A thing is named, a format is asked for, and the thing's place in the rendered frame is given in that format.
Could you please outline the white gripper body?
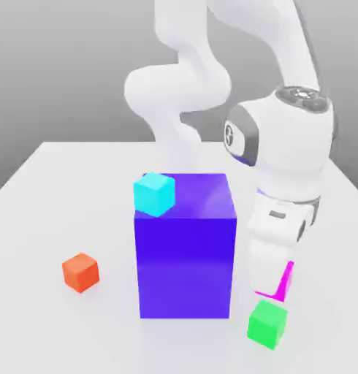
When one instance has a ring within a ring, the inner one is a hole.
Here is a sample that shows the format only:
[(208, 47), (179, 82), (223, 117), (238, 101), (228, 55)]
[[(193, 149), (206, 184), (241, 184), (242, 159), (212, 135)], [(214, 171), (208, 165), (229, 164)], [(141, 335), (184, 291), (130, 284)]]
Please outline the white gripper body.
[(296, 244), (309, 228), (312, 204), (297, 204), (256, 193), (248, 228), (259, 238), (275, 244)]

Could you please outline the small magenta cube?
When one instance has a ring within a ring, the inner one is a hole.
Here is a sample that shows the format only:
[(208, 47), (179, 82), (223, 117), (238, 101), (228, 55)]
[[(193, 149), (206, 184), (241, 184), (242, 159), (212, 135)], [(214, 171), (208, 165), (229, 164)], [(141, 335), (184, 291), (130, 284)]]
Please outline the small magenta cube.
[(256, 294), (261, 295), (266, 298), (273, 299), (275, 301), (284, 302), (289, 292), (291, 283), (292, 283), (293, 268), (294, 268), (294, 262), (289, 261), (281, 277), (281, 281), (278, 285), (278, 288), (274, 294), (264, 294), (259, 291), (256, 291)]

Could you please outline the small green cube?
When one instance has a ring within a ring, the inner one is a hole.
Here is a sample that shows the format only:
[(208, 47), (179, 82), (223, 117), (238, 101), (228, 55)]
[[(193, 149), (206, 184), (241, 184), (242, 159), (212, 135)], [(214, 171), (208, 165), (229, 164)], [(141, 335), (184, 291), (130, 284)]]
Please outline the small green cube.
[(285, 308), (261, 299), (249, 316), (248, 338), (275, 350), (284, 334), (287, 316)]

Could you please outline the small cyan cube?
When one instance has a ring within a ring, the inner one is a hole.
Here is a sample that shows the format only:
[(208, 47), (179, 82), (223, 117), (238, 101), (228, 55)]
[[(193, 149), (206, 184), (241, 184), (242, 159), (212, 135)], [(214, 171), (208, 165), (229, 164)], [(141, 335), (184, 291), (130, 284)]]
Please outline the small cyan cube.
[(147, 173), (134, 182), (134, 208), (159, 217), (175, 205), (175, 179), (163, 174)]

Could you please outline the small orange cube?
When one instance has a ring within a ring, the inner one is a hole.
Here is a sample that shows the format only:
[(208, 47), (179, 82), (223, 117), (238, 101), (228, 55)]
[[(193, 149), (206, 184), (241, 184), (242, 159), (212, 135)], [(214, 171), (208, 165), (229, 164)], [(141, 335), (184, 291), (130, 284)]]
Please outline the small orange cube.
[(78, 293), (83, 293), (99, 282), (99, 267), (95, 259), (85, 253), (62, 263), (64, 282)]

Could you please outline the large purple box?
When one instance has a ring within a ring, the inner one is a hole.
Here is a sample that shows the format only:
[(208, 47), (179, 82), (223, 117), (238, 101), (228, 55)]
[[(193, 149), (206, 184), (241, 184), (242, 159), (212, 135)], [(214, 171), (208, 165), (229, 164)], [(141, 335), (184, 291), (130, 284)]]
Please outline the large purple box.
[(223, 173), (174, 174), (175, 206), (137, 211), (141, 318), (229, 318), (237, 215)]

